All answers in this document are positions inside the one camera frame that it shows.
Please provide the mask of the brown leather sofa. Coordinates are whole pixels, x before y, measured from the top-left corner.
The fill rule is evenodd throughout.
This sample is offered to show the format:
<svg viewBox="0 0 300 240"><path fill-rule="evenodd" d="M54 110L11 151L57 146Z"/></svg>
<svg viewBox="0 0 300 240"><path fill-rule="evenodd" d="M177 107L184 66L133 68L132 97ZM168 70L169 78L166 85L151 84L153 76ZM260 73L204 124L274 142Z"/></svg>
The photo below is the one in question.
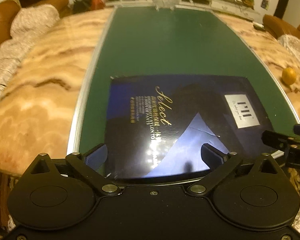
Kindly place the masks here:
<svg viewBox="0 0 300 240"><path fill-rule="evenodd" d="M37 7L44 4L54 6L61 17L70 14L70 7L68 6L69 0L42 0L30 5L30 7ZM11 24L20 9L21 6L13 0L0 2L0 45L11 38Z"/></svg>

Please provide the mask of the white tv cabinet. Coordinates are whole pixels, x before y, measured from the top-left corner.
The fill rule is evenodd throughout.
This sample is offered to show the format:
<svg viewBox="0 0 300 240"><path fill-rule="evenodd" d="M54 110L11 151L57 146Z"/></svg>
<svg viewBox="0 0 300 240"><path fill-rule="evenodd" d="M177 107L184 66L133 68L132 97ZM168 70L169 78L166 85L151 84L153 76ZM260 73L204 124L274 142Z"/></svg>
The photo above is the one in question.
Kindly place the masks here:
<svg viewBox="0 0 300 240"><path fill-rule="evenodd" d="M134 5L134 4L151 4L152 0L106 0L105 5L108 7ZM260 14L255 10L244 5L221 0L179 0L181 7L203 8L224 14L234 15L240 18L245 18L249 21L254 21L260 17Z"/></svg>

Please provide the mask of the green desk mat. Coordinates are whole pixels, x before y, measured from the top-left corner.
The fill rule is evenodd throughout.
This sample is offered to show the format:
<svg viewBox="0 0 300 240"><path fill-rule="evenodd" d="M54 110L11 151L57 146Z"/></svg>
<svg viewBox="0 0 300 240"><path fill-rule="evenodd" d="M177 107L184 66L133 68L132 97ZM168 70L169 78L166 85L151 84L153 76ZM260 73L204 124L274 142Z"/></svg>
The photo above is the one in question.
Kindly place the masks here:
<svg viewBox="0 0 300 240"><path fill-rule="evenodd" d="M81 154L105 144L110 83L119 77L220 75L248 79L273 126L293 134L296 113L275 78L256 54L215 14L191 9L119 8L81 89L70 151ZM105 163L97 172L122 183L165 183L200 178L210 172L135 179L111 179Z"/></svg>

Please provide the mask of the orange fruit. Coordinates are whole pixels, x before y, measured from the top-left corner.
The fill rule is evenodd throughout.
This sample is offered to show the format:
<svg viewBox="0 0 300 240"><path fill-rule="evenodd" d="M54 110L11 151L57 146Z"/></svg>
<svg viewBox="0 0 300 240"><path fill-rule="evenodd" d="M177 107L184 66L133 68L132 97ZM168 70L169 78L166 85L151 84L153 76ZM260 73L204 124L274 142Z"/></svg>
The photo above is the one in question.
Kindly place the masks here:
<svg viewBox="0 0 300 240"><path fill-rule="evenodd" d="M282 81L290 86L296 82L296 72L293 68L287 67L282 71L281 74Z"/></svg>

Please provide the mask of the white quilted sofa cover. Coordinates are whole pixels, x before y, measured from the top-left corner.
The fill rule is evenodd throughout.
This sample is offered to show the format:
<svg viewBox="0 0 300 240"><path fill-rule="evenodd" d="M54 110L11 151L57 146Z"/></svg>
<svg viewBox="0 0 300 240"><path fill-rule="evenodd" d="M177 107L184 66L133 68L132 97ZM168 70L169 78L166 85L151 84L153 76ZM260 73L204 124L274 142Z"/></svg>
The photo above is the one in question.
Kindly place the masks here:
<svg viewBox="0 0 300 240"><path fill-rule="evenodd" d="M10 79L38 39L60 20L50 4L20 9L8 31L10 38L0 45L0 100Z"/></svg>

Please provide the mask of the dark blue box lid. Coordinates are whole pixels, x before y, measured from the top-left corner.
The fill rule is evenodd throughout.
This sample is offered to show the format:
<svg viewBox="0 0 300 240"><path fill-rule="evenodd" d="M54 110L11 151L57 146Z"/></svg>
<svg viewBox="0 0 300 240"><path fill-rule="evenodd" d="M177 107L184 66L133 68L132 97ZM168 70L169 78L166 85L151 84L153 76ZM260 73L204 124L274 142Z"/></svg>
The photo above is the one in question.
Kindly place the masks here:
<svg viewBox="0 0 300 240"><path fill-rule="evenodd" d="M252 160L273 126L245 77L151 75L110 83L105 130L111 179L203 172L203 144Z"/></svg>

